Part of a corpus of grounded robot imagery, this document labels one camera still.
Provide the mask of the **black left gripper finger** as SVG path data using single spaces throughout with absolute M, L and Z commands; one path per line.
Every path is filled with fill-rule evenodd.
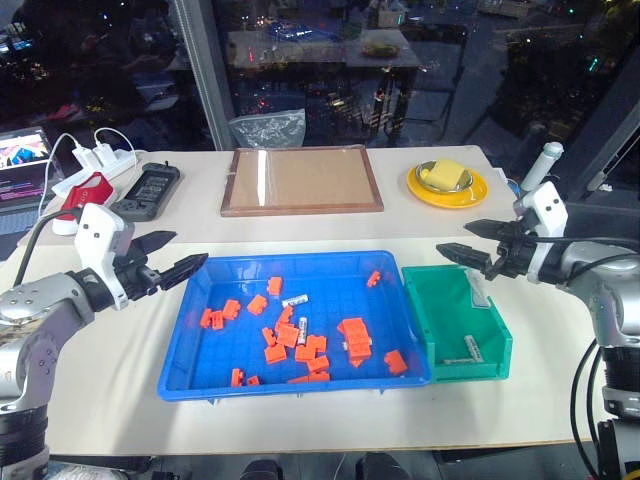
M 146 262 L 150 253 L 160 250 L 176 236 L 174 231 L 161 230 L 134 238 L 129 246 L 129 260 Z
M 171 268 L 160 273 L 159 288 L 166 291 L 189 279 L 204 265 L 208 257 L 208 254 L 201 253 L 179 260 Z

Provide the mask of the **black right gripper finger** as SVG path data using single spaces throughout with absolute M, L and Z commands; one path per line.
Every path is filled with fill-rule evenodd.
M 489 254 L 456 242 L 436 245 L 436 250 L 446 259 L 484 273 L 489 268 Z
M 511 243 L 517 237 L 517 229 L 514 222 L 479 219 L 466 223 L 464 229 L 478 237 L 499 242 Z

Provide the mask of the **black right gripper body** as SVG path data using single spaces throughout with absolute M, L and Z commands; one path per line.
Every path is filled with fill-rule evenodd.
M 509 242 L 499 242 L 497 247 L 498 259 L 484 272 L 486 280 L 494 280 L 502 275 L 509 278 L 525 276 L 537 248 L 534 241 L 528 240 L 524 228 L 515 223 L 516 239 Z

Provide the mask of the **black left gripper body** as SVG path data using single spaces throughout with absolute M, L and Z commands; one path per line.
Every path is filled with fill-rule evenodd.
M 133 242 L 127 252 L 114 258 L 113 267 L 128 300 L 137 301 L 165 290 L 162 274 L 147 265 L 148 255 L 161 246 Z

